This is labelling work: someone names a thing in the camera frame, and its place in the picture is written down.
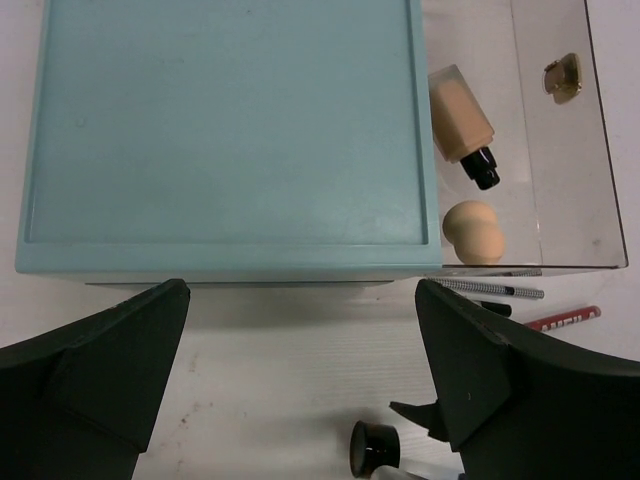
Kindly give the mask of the beige makeup sponge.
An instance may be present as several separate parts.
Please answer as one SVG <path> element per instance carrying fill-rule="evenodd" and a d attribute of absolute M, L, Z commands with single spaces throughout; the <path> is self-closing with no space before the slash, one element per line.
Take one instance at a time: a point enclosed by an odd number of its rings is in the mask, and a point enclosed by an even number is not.
<path fill-rule="evenodd" d="M 465 265 L 496 265 L 506 251 L 506 239 L 495 210 L 481 201 L 464 201 L 448 210 L 443 233 Z"/>

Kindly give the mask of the beige foundation bottle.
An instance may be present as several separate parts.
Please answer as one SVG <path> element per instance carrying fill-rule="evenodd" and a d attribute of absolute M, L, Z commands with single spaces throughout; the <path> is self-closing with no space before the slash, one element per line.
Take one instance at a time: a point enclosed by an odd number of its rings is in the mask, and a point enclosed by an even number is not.
<path fill-rule="evenodd" d="M 500 183 L 490 150 L 495 130 L 458 66 L 428 77 L 434 141 L 445 161 L 460 164 L 481 191 Z"/>

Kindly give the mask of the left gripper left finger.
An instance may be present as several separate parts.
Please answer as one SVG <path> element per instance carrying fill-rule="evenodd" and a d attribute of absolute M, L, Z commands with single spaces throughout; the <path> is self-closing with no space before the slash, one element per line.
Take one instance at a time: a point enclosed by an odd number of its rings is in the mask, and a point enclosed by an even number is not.
<path fill-rule="evenodd" d="M 1 350 L 1 476 L 129 479 L 148 449 L 190 303 L 171 279 Z"/>

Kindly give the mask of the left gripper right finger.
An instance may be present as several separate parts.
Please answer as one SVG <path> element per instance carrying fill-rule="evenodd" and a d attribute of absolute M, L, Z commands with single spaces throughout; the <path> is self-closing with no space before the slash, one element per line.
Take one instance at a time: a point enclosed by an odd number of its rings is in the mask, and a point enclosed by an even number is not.
<path fill-rule="evenodd" d="M 635 479 L 639 365 L 534 331 L 421 280 L 437 398 L 392 409 L 446 442 L 470 479 Z"/>

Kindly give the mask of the clear acrylic drawer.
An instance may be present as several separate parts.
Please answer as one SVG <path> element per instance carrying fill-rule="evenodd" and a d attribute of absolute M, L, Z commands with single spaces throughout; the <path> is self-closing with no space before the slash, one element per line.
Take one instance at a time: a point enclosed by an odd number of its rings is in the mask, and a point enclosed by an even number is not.
<path fill-rule="evenodd" d="M 428 69 L 459 68 L 495 135 L 498 186 L 437 164 L 442 211 L 465 200 L 497 213 L 506 251 L 465 265 L 442 246 L 449 274 L 563 274 L 624 268 L 619 211 L 589 7 L 584 1 L 426 1 Z"/>

